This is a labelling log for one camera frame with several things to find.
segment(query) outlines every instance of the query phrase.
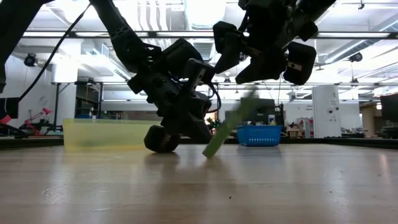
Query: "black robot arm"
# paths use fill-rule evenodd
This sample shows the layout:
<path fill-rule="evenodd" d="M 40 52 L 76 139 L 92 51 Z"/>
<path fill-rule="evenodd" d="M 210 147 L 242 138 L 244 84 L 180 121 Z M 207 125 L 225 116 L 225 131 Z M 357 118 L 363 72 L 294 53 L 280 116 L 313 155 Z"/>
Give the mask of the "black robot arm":
<path fill-rule="evenodd" d="M 307 41 L 314 36 L 318 32 L 315 21 L 335 1 L 239 0 L 246 11 L 241 26 L 237 29 L 225 22 L 213 26 L 216 50 L 222 54 L 216 73 L 237 65 L 244 54 L 251 57 L 251 63 L 236 77 L 238 84 L 278 79 L 284 73 L 285 80 L 303 85 L 310 78 L 317 53 L 293 40 Z"/>
<path fill-rule="evenodd" d="M 146 146 L 153 151 L 172 151 L 180 134 L 208 143 L 211 134 L 204 117 L 211 101 L 195 89 L 199 82 L 211 85 L 213 67 L 203 62 L 199 52 L 184 39 L 164 51 L 144 43 L 112 0 L 90 3 L 108 30 L 116 55 L 130 72 L 136 73 L 127 84 L 135 94 L 144 91 L 148 103 L 155 104 L 157 115 L 163 117 L 163 127 L 149 130 Z"/>

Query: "wooden table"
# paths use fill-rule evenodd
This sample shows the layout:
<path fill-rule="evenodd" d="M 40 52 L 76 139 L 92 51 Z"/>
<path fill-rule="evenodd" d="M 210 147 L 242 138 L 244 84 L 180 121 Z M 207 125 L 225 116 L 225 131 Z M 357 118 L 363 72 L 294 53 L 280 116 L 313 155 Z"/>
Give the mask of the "wooden table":
<path fill-rule="evenodd" d="M 202 150 L 0 151 L 0 223 L 397 223 L 397 151 Z"/>

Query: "translucent yellow container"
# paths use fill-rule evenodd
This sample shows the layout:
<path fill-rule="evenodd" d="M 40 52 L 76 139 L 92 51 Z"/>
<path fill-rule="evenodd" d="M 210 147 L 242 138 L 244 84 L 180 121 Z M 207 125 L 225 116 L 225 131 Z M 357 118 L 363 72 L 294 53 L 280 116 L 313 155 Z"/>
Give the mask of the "translucent yellow container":
<path fill-rule="evenodd" d="M 63 141 L 66 151 L 145 149 L 144 138 L 160 121 L 108 119 L 65 119 Z"/>

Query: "blue basket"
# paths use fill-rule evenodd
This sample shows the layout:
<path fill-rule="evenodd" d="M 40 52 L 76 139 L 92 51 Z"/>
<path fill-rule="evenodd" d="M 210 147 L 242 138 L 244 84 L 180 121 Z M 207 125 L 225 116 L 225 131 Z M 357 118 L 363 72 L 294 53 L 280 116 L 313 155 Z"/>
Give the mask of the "blue basket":
<path fill-rule="evenodd" d="M 238 141 L 244 146 L 277 146 L 282 126 L 240 126 Z"/>

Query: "green object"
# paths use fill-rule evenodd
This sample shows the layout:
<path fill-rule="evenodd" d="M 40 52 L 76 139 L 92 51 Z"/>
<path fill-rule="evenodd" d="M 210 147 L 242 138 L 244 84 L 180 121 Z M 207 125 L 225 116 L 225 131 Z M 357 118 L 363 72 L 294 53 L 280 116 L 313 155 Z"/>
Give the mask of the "green object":
<path fill-rule="evenodd" d="M 219 121 L 219 119 L 216 119 L 216 121 L 214 122 L 214 127 L 218 128 L 219 125 L 220 125 L 220 121 Z"/>
<path fill-rule="evenodd" d="M 250 114 L 250 111 L 256 106 L 256 102 L 253 100 L 255 93 L 256 89 L 253 88 L 244 99 L 241 100 L 241 104 L 231 113 L 231 116 L 220 125 L 216 135 L 214 135 L 213 139 L 211 139 L 202 152 L 204 156 L 209 159 L 213 157 L 224 143 L 225 139 L 228 138 L 229 132 L 236 128 L 238 124 Z"/>

